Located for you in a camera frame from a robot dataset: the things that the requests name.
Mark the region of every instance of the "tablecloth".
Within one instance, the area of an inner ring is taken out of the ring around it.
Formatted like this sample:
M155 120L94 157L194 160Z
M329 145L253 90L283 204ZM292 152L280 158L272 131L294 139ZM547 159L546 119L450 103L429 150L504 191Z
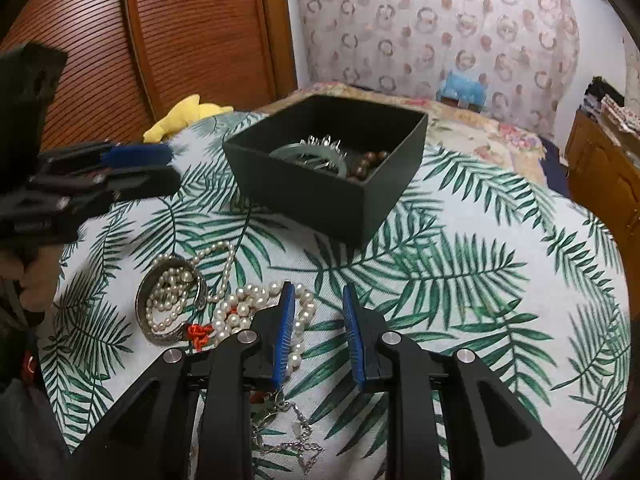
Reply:
M259 206L247 218L221 146L261 117L236 112L187 128L171 141L180 193L115 205L65 248L40 355L69 446L163 351L134 317L154 257L195 254L224 239L239 247L233 288L288 279L316 295L302 365L284 388L325 448L309 478L384 472L386 397L359 392L351 379L340 307L346 282L391 329L424 348L478 352L592 478L620 421L630 359L626 283L606 227L522 176L439 146L425 147L415 178L365 251ZM200 264L210 285L223 265ZM292 414L279 416L265 441L292 440L292 423ZM444 438L441 448L446 458ZM254 460L261 478L302 477L292 456Z

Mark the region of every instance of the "black box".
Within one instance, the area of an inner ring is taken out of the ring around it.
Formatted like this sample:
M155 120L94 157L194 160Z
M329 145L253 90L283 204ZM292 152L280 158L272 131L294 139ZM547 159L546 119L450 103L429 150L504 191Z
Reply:
M312 96L250 126L222 147L240 191L252 202L364 248L420 167L427 125L427 115L404 108ZM340 139L348 163L365 152L390 155L363 182L269 156L309 135Z

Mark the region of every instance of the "silver screw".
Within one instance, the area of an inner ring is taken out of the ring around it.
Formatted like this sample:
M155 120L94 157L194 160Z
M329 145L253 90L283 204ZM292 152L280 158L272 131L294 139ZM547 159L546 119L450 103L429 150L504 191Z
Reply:
M253 330L241 330L238 332L238 341L244 344L253 343L257 337Z
M162 354L165 363L173 364L182 359L182 352L177 348L169 348Z
M456 357L459 361L463 363L469 364L476 360L476 354L474 354L468 348L461 348L456 352Z
M402 336L398 332L385 332L382 335L382 341L388 345L397 345L402 341Z
M58 203L56 204L56 208L59 211L62 211L63 209L66 209L66 206L68 205L69 205L69 197L63 196L60 200L58 200Z

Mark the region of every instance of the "yellow cloth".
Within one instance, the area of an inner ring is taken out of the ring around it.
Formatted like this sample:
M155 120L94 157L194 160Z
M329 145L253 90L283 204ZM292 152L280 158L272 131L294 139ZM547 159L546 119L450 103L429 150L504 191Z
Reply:
M185 97L171 111L149 128L143 136L144 142L160 142L164 136L172 136L200 119L233 112L232 106L200 104L198 94Z

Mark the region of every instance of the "wooden cabinet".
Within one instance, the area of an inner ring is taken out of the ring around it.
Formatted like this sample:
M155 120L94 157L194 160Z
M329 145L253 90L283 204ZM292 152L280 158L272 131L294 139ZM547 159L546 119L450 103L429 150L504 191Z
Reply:
M631 139L604 128L584 113L576 114L565 152L569 190L605 223L618 244L635 317L640 316L640 171L625 155Z

